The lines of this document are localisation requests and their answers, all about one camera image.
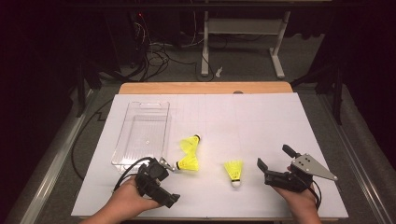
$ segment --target wire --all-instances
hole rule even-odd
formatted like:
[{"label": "wire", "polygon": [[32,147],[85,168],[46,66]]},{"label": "wire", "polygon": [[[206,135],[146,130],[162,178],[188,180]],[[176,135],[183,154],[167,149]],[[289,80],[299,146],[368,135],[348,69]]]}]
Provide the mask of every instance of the wire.
[{"label": "wire", "polygon": [[318,187],[318,191],[319,191],[320,197],[317,195],[317,193],[316,193],[313,189],[311,189],[310,186],[307,186],[306,183],[305,183],[299,176],[297,176],[297,175],[293,175],[293,176],[296,177],[299,181],[301,181],[301,182],[306,186],[306,188],[314,195],[314,197],[315,197],[315,199],[316,199],[316,201],[317,201],[317,203],[316,203],[316,208],[317,208],[317,210],[318,210],[319,207],[320,207],[320,204],[321,204],[321,190],[320,190],[320,187],[319,187],[319,185],[317,184],[317,182],[315,182],[314,180],[312,180],[312,181],[315,183],[315,185]]},{"label": "wire", "polygon": [[130,166],[128,167],[128,169],[126,169],[125,172],[121,175],[119,181],[117,181],[117,184],[116,184],[116,186],[115,186],[114,189],[113,189],[113,192],[115,192],[115,191],[120,187],[122,181],[123,181],[126,177],[131,176],[131,175],[128,175],[128,173],[132,170],[132,168],[134,168],[134,167],[135,167],[139,162],[141,162],[141,161],[154,161],[154,159],[152,159],[151,157],[144,157],[144,158],[142,158],[142,159],[137,160],[136,162],[134,162],[134,164],[130,165]]},{"label": "wire", "polygon": [[315,180],[313,180],[313,181],[314,181],[314,184],[317,186],[317,189],[319,191],[319,201],[317,202],[317,209],[319,209],[321,201],[322,201],[321,190],[320,190],[320,187],[319,187],[318,183],[315,182]]},{"label": "wire", "polygon": [[99,118],[97,121],[106,121],[106,119],[102,119],[102,113],[103,112],[99,112],[101,109],[103,109],[108,103],[110,103],[111,101],[113,101],[113,99],[105,102],[101,107],[99,107],[99,109],[97,109],[93,115],[90,116],[90,118],[87,120],[87,122],[84,124],[84,126],[80,129],[80,131],[78,132],[78,135],[76,136],[76,140],[73,143],[73,146],[71,148],[71,155],[70,155],[70,159],[72,161],[72,166],[73,166],[73,170],[76,173],[76,175],[78,176],[79,179],[84,180],[84,177],[82,176],[82,174],[79,173],[77,166],[76,166],[76,162],[75,162],[75,148],[76,148],[76,144],[78,142],[78,139],[81,137],[82,133],[84,132],[85,128],[87,128],[88,124],[90,123],[90,121],[93,119],[93,117],[95,115],[99,115]]}]

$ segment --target clear plastic container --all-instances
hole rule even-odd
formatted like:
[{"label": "clear plastic container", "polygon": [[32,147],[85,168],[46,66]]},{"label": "clear plastic container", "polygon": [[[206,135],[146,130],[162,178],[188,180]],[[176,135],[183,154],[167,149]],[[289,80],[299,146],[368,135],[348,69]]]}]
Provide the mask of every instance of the clear plastic container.
[{"label": "clear plastic container", "polygon": [[[125,115],[111,163],[124,173],[136,161],[151,157],[157,160],[166,150],[169,132],[169,103],[131,102]],[[138,163],[129,173],[135,174]]]}]

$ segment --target yellow shuttlecock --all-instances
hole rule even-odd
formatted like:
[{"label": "yellow shuttlecock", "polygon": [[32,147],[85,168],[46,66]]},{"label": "yellow shuttlecock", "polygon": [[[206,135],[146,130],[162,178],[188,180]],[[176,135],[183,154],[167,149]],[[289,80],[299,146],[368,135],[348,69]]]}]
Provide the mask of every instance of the yellow shuttlecock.
[{"label": "yellow shuttlecock", "polygon": [[195,154],[198,143],[201,140],[197,134],[180,141],[180,147],[186,154]]},{"label": "yellow shuttlecock", "polygon": [[234,188],[238,188],[241,185],[242,166],[242,161],[227,161],[224,163],[224,167],[231,178],[231,184]]},{"label": "yellow shuttlecock", "polygon": [[174,167],[176,167],[178,170],[197,171],[199,169],[198,160],[194,154],[189,154],[180,161],[177,161]]}]

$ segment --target floor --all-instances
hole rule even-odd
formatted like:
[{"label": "floor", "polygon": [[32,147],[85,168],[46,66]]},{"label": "floor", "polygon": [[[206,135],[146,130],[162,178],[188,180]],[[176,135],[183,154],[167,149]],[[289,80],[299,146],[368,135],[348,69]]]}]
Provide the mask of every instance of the floor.
[{"label": "floor", "polygon": [[[201,46],[181,49],[153,47],[148,51],[152,63],[148,73],[154,74],[164,60],[167,67],[148,81],[278,81],[268,53],[276,41],[273,36],[238,35],[227,38],[225,41],[224,36],[210,37],[209,64],[213,73],[209,77],[200,76]],[[291,82],[307,73],[322,39],[323,36],[303,40],[298,35],[284,39],[279,58],[285,81]],[[124,75],[133,70],[129,65],[122,67]],[[73,107],[35,168],[7,223],[79,221],[77,217],[70,216],[82,184],[77,174],[84,176],[88,169],[111,99],[120,87],[117,80],[106,74],[102,74],[102,78],[104,86],[101,90],[87,92],[88,106],[83,116],[76,118],[78,109]],[[396,174],[368,131],[347,87],[343,88],[343,125],[337,125],[331,115],[332,95],[317,95],[314,87],[315,83],[303,84],[294,91],[299,93],[330,169],[341,180],[338,187],[349,218],[335,223],[392,223],[396,220],[390,213],[396,209],[393,203]],[[41,187],[47,191],[38,191]]]}]

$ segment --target hand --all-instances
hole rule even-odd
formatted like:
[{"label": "hand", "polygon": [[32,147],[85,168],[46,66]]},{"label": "hand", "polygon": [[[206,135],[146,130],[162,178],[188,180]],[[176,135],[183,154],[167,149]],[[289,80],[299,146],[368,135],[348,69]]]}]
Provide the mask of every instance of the hand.
[{"label": "hand", "polygon": [[120,223],[157,207],[160,205],[154,200],[140,196],[133,175],[113,193],[102,209],[81,223]]},{"label": "hand", "polygon": [[288,203],[291,214],[297,223],[317,224],[321,223],[316,207],[316,198],[309,189],[301,193],[273,187]]}]

